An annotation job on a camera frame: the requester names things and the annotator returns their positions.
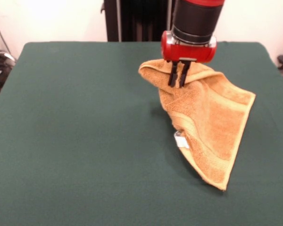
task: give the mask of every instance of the towel tag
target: towel tag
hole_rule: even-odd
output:
[[[181,136],[180,131],[175,132],[174,137],[175,137],[175,141],[177,143],[177,147],[185,147],[185,148],[188,148],[188,149],[190,148],[186,138]]]

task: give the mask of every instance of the table surface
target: table surface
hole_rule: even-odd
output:
[[[228,190],[183,158],[138,74],[159,43],[29,43],[0,95],[0,226],[282,225],[283,78],[258,43],[209,64],[257,94]]]

